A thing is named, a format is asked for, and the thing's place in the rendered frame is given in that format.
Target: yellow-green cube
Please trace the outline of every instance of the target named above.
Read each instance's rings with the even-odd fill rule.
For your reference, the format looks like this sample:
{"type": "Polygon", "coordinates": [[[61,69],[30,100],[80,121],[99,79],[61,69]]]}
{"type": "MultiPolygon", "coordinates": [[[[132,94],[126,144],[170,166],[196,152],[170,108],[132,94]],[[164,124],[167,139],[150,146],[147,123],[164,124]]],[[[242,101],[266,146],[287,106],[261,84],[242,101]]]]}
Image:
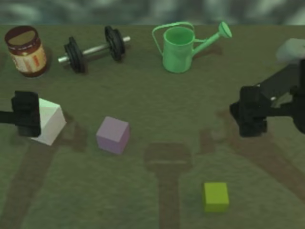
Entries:
{"type": "Polygon", "coordinates": [[[226,183],[205,183],[203,185],[203,205],[205,212],[225,212],[229,207],[226,183]]]}

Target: black dumbbell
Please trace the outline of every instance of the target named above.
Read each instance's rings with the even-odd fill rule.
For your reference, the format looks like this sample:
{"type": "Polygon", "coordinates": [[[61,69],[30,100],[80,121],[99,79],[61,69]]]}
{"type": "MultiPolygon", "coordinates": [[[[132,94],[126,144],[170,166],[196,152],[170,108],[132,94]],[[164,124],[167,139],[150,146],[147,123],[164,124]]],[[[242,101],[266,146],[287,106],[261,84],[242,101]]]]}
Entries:
{"type": "Polygon", "coordinates": [[[96,46],[81,51],[73,37],[69,38],[69,43],[64,45],[65,56],[58,58],[59,63],[68,63],[76,73],[85,72],[84,57],[103,50],[109,50],[115,61],[120,61],[125,54],[125,43],[130,41],[130,37],[122,38],[121,33],[111,26],[105,27],[106,44],[96,46]]]}

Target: green watering can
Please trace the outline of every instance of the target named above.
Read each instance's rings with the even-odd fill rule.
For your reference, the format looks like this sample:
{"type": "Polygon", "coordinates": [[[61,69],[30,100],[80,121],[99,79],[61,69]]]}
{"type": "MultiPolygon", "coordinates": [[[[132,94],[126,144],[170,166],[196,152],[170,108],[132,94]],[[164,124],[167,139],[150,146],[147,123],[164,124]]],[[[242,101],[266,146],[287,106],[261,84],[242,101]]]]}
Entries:
{"type": "Polygon", "coordinates": [[[195,38],[194,26],[186,21],[175,22],[166,25],[160,25],[153,29],[152,37],[163,57],[163,66],[172,73],[183,73],[190,69],[193,57],[217,41],[220,37],[232,38],[229,26],[225,22],[221,22],[218,32],[208,39],[199,40],[195,38]],[[171,27],[163,34],[164,47],[161,51],[160,45],[155,37],[155,32],[159,29],[171,27]],[[200,42],[195,49],[195,42],[200,42]]]}

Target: brown jar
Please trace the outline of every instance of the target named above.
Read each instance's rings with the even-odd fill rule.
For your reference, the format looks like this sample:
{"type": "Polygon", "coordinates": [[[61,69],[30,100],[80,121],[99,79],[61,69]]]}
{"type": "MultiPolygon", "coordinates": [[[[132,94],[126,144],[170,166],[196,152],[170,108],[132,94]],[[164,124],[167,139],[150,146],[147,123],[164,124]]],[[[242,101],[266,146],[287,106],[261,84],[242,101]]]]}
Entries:
{"type": "Polygon", "coordinates": [[[37,78],[47,70],[47,58],[38,36],[31,26],[9,30],[4,38],[17,70],[29,79],[37,78]]]}

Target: purple block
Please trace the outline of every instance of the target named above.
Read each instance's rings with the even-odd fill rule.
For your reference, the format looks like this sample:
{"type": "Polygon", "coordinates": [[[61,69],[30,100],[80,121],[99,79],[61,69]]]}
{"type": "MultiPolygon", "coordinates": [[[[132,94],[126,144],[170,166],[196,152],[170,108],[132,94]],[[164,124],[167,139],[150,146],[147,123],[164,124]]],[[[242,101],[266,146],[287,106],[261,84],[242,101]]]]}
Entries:
{"type": "Polygon", "coordinates": [[[129,123],[116,118],[105,117],[101,127],[96,133],[100,149],[121,154],[129,140],[129,123]]]}

